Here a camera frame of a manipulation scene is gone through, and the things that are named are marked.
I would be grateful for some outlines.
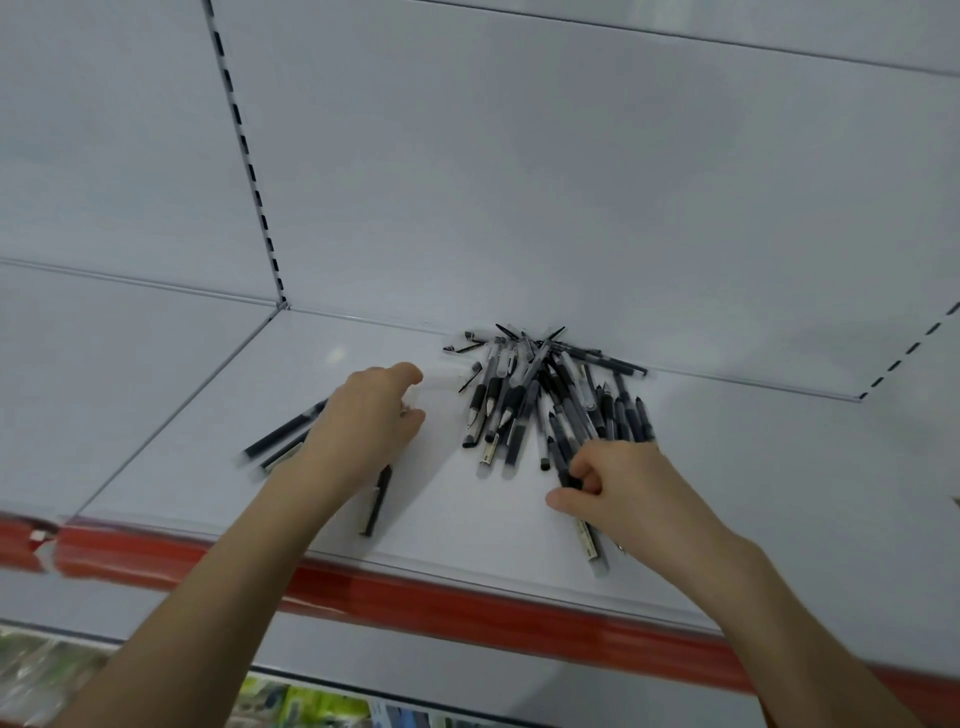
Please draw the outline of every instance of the pen barrel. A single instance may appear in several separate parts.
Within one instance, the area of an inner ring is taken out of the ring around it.
[[[479,410],[483,407],[483,403],[486,400],[487,385],[483,383],[477,384],[476,389],[473,390],[473,397],[470,398],[470,409]]]
[[[577,414],[576,407],[572,400],[564,400],[564,414],[566,415],[566,423],[571,428],[571,431],[567,432],[567,437],[572,434],[581,445],[589,440],[587,430],[580,422],[580,415]]]
[[[247,449],[245,449],[243,451],[244,455],[246,455],[248,459],[253,460],[257,455],[266,452],[276,443],[316,420],[320,413],[324,411],[324,405],[326,405],[326,401],[321,402],[311,410],[297,415],[297,417],[295,417],[293,420],[284,423],[269,435],[264,435]]]
[[[278,450],[277,452],[275,452],[273,455],[271,455],[271,456],[268,457],[266,460],[264,460],[262,463],[260,463],[260,468],[261,468],[262,470],[264,470],[264,471],[267,470],[267,468],[269,468],[271,465],[273,465],[277,460],[279,460],[281,457],[283,457],[285,454],[287,454],[290,450],[292,450],[293,448],[295,448],[297,445],[300,445],[300,444],[306,442],[306,436],[309,435],[309,434],[310,434],[310,430],[307,430],[307,431],[304,432],[300,437],[295,438],[294,440],[291,440],[289,443],[287,443],[287,445],[286,445],[285,448],[279,449],[279,450]]]
[[[526,394],[525,387],[514,387],[507,393],[507,399],[504,400],[503,411],[506,412],[510,410],[514,414],[519,412],[520,406],[523,404],[523,396]]]
[[[636,410],[631,406],[624,405],[623,407],[624,414],[627,416],[627,425],[630,426],[630,432],[634,436],[635,443],[645,443],[646,437],[643,435],[643,425],[640,423],[639,415],[637,415]]]
[[[521,422],[514,424],[514,429],[510,433],[510,443],[507,446],[507,459],[504,461],[506,465],[511,467],[516,465],[516,459],[520,455],[520,447],[523,445],[523,437],[526,432],[526,424]]]
[[[643,404],[643,400],[640,397],[637,397],[635,405],[636,413],[640,418],[640,424],[643,425],[643,436],[646,438],[647,442],[655,442],[657,437],[654,435],[654,426],[650,422],[650,417],[647,415],[647,408]]]
[[[613,403],[613,415],[616,419],[616,439],[630,442],[630,426],[627,425],[627,411],[623,402],[617,400]]]
[[[599,408],[587,410],[587,414],[590,417],[590,421],[593,423],[593,429],[596,430],[597,437],[603,439],[607,436],[607,426],[603,421],[603,415],[600,414]]]

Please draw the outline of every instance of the black pen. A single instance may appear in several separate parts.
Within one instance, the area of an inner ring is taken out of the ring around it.
[[[314,404],[310,409],[305,412],[297,415],[297,417],[289,420],[284,423],[269,435],[265,435],[245,449],[240,453],[240,457],[243,462],[253,460],[257,455],[261,455],[266,452],[268,449],[272,448],[278,442],[285,440],[289,435],[292,435],[294,432],[299,430],[301,427],[307,426],[320,417],[321,412],[324,411],[326,407],[326,400],[319,401]]]
[[[590,418],[593,420],[593,426],[597,431],[597,437],[601,440],[607,439],[607,420],[603,412],[603,387],[596,385],[593,395],[597,400],[597,408],[590,411]]]
[[[543,412],[540,409],[540,398],[534,406],[534,424],[537,426],[537,450],[540,452],[540,469],[550,470],[550,447],[547,444],[546,427],[543,424]]]
[[[500,324],[494,324],[494,326],[496,326],[496,327],[499,328],[501,331],[503,331],[505,334],[507,334],[507,337],[510,338],[512,341],[519,341],[519,340],[520,340],[520,337],[517,336],[517,335],[516,335],[515,333],[513,333],[512,331],[510,331],[507,327],[502,327]]]
[[[306,432],[302,433],[302,435],[300,435],[299,437],[287,443],[285,447],[277,450],[273,455],[271,455],[262,463],[260,463],[260,470],[262,470],[264,473],[269,473],[270,471],[272,471],[277,465],[279,465],[283,460],[286,459],[285,456],[287,455],[287,453],[289,453],[292,449],[302,445],[306,441],[306,436],[309,434],[310,434],[310,430],[307,430]]]
[[[580,367],[574,363],[573,359],[570,358],[569,352],[562,352],[560,354],[560,359],[563,361],[564,366],[570,372],[570,378],[573,381],[573,392],[577,399],[580,400],[580,404],[584,406],[584,409],[589,412],[591,409],[596,409],[597,403],[593,399],[593,388],[589,386],[587,378],[581,372]]]
[[[633,400],[630,399],[630,392],[627,391],[627,385],[624,383],[623,377],[616,373],[613,375],[613,381],[616,382],[616,388],[619,390],[617,399],[623,402],[623,412],[627,417],[627,425],[630,427],[630,432],[634,436],[634,442],[642,443],[643,425],[640,424],[640,417],[636,413]]]
[[[389,465],[380,471],[380,476],[376,479],[376,485],[373,486],[373,503],[370,514],[360,528],[360,535],[370,538],[373,535],[373,527],[376,526],[376,519],[380,515],[380,506],[383,505],[383,498],[387,495],[387,487],[390,485],[390,478],[394,476],[394,469]]]
[[[539,396],[540,385],[535,381],[531,382],[523,401],[523,408],[514,420],[514,428],[510,433],[510,440],[507,445],[507,457],[503,461],[504,465],[511,467],[516,465],[516,459],[520,455],[520,446],[523,445],[523,438],[527,433],[527,426],[530,423],[530,415],[533,414],[533,409],[537,406],[537,398]]]
[[[540,350],[534,355],[533,360],[530,361],[529,364],[524,363],[518,366],[514,375],[510,377],[511,389],[503,404],[503,414],[500,416],[501,427],[510,421],[523,404],[527,392],[540,371],[540,365],[548,354],[550,354],[550,347],[547,344],[543,344]]]
[[[547,415],[547,422],[550,423],[550,429],[553,430],[554,439],[557,441],[557,447],[560,448],[564,460],[569,462],[573,459],[573,455],[576,452],[574,445],[570,443],[570,438],[566,436],[560,420],[557,419],[557,416],[553,412]]]
[[[496,352],[496,361],[494,366],[491,367],[491,372],[493,372],[490,382],[487,384],[487,403],[485,409],[487,411],[487,417],[493,412],[493,408],[496,406],[496,401],[500,397],[500,389],[503,386],[503,377],[507,374],[507,358],[504,355],[504,340],[502,336],[497,336],[493,340],[493,350]]]
[[[604,353],[591,352],[586,349],[581,349],[580,347],[571,346],[563,341],[554,341],[551,346],[554,351],[568,352],[574,359],[580,359],[581,361],[586,361],[588,364],[609,369],[611,372],[619,372],[626,376],[632,376],[634,372],[641,372],[644,376],[647,375],[646,367],[631,364],[629,361],[624,361],[623,359],[614,359],[612,356],[607,356]]]
[[[487,373],[483,376],[483,381],[477,384],[473,390],[473,398],[470,400],[470,409],[467,413],[467,427],[471,427],[484,408],[484,401],[487,398],[487,389],[496,373],[496,359],[498,351],[496,346],[491,347],[490,356],[487,357]]]
[[[647,408],[643,406],[643,400],[640,397],[637,397],[634,401],[634,405],[636,406],[636,413],[640,418],[640,424],[643,425],[642,442],[657,442],[657,436],[654,435],[654,426],[650,423],[650,418],[647,416]]]
[[[616,419],[616,439],[633,442],[630,426],[627,425],[627,411],[620,400],[613,401],[613,416]]]
[[[564,400],[564,412],[566,412],[567,418],[574,426],[577,439],[580,440],[581,444],[587,440],[596,439],[597,431],[593,427],[593,422],[590,421],[587,410],[581,403],[580,394],[577,391],[577,385],[573,380],[572,373],[562,361],[554,359],[552,364],[554,371],[560,378],[559,382],[554,382],[554,385]]]
[[[570,471],[567,469],[564,454],[560,452],[560,446],[557,445],[557,441],[552,437],[546,439],[546,446],[550,457],[553,458],[553,467],[557,469],[557,477],[560,479],[560,484],[564,488],[569,488]]]
[[[477,378],[477,375],[483,371],[483,364],[479,361],[474,361],[473,366],[470,367],[470,378],[464,382],[464,385],[457,390],[458,395],[462,395],[464,390],[470,386],[470,383]]]
[[[603,397],[600,400],[600,411],[603,412],[604,423],[607,427],[607,439],[616,440],[616,416],[613,412],[613,394],[610,385],[603,385]]]
[[[484,440],[488,443],[493,442],[493,436],[496,434],[496,431],[500,429],[500,418],[503,413],[503,406],[507,399],[507,394],[510,387],[506,380],[503,381],[503,385],[499,387],[499,396],[496,398],[496,402],[493,404],[493,411],[490,410],[490,392],[487,393],[487,432],[484,434]]]

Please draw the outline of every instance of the pile of pens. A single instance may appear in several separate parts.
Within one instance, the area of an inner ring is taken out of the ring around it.
[[[299,432],[293,440],[286,442],[279,449],[264,458],[256,467],[254,474],[257,478],[265,477],[274,471],[274,468],[285,460],[289,460],[296,455],[303,443],[306,442],[306,436],[310,434],[309,425],[316,422],[326,407],[326,400],[319,401],[310,409],[297,415],[297,417],[284,423],[273,432],[264,435],[255,443],[244,449],[240,453],[240,463],[246,464],[260,457],[265,452],[283,444],[287,439]],[[383,498],[387,495],[387,487],[390,485],[390,479],[394,474],[393,468],[389,465],[380,471],[380,476],[373,487],[372,503],[370,510],[364,516],[360,524],[359,534],[370,537],[373,535],[373,527],[376,526],[377,517],[380,515],[380,506],[383,505]]]
[[[587,440],[652,442],[654,429],[640,397],[631,400],[624,376],[647,374],[643,367],[606,356],[598,350],[581,349],[558,341],[564,328],[543,340],[530,339],[497,324],[504,336],[483,338],[474,331],[464,334],[470,346],[487,344],[490,350],[484,376],[473,390],[467,415],[464,448],[483,447],[481,464],[491,467],[499,451],[504,467],[515,468],[531,417],[534,419],[540,469],[551,462],[565,488],[583,484],[570,475],[570,463]],[[609,383],[594,380],[591,366],[612,373],[616,394]],[[577,531],[590,562],[603,554],[589,524],[577,522]]]

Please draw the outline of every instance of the white shelf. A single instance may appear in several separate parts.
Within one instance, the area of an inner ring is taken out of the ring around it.
[[[813,56],[960,72],[949,0],[442,0],[541,17],[676,34]]]
[[[72,516],[272,311],[0,265],[0,511]]]
[[[0,257],[276,301],[201,0],[5,3]]]
[[[54,574],[0,570],[0,622],[125,640],[163,595]],[[756,698],[326,619],[277,614],[254,668],[284,670],[558,728],[762,728]]]
[[[924,464],[932,481],[960,498],[960,311],[920,341],[866,403],[878,421],[896,423],[900,448]]]
[[[427,333],[281,313],[83,515],[215,537],[258,488],[234,466],[241,448],[355,369],[403,358],[424,369],[448,365],[441,344]],[[923,460],[902,449],[896,418],[690,376],[653,373],[635,388],[681,472],[726,522],[767,549],[856,653],[960,673],[960,575],[952,567],[960,511],[929,485]],[[375,538],[356,537],[361,504],[353,502],[320,534],[315,552],[712,628],[679,592],[609,543],[611,574],[595,578],[569,519],[542,503],[552,473],[541,473],[527,453],[514,479],[504,480],[499,468],[478,478],[480,453],[459,448],[466,401],[427,391],[419,404],[427,424],[396,463]]]
[[[857,397],[956,301],[957,79],[423,2],[217,23],[294,307]]]

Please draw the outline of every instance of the black pen grip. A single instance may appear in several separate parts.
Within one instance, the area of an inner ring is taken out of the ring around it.
[[[473,390],[473,397],[470,398],[470,409],[479,410],[487,398],[487,385],[483,382],[477,384]]]
[[[299,445],[300,443],[306,442],[306,436],[309,435],[309,434],[310,434],[310,430],[307,430],[306,432],[304,432],[304,433],[303,433],[302,435],[300,435],[299,437],[296,437],[296,438],[294,438],[293,440],[291,440],[289,443],[287,443],[286,447],[277,450],[273,455],[271,455],[271,456],[268,457],[266,460],[264,460],[262,463],[260,463],[260,468],[261,468],[262,470],[267,470],[267,468],[269,468],[271,465],[273,465],[277,460],[279,460],[281,457],[283,457],[285,454],[287,454],[290,450],[292,450],[293,448],[295,448],[295,447],[296,447],[297,445]]]
[[[507,446],[507,459],[505,465],[516,465],[516,459],[520,456],[520,446],[523,445],[523,437],[527,432],[527,425],[523,423],[514,423],[514,431],[510,433],[510,445]]]
[[[299,430],[301,427],[305,425],[309,425],[315,419],[316,419],[315,417],[310,417],[305,412],[303,414],[297,415],[297,417],[295,417],[293,420],[291,420],[288,423],[284,423],[283,425],[275,429],[273,432],[271,432],[269,435],[261,437],[259,440],[257,440],[247,449],[245,449],[243,453],[248,458],[253,460],[254,457],[256,457],[257,455],[263,452],[266,452],[268,449],[272,448],[276,443],[286,438],[287,435],[293,434],[294,432],[296,432],[297,430]]]
[[[527,388],[516,386],[507,393],[507,399],[504,400],[504,411],[510,410],[511,412],[516,413],[520,406],[523,404],[523,395],[526,394]]]
[[[490,380],[490,386],[487,388],[487,399],[497,401],[500,398],[500,387],[503,385],[502,376],[494,376]]]
[[[646,437],[643,434],[643,425],[640,424],[640,418],[632,407],[624,407],[624,414],[627,416],[627,425],[630,426],[630,431],[634,434],[635,443],[645,443],[647,441]]]

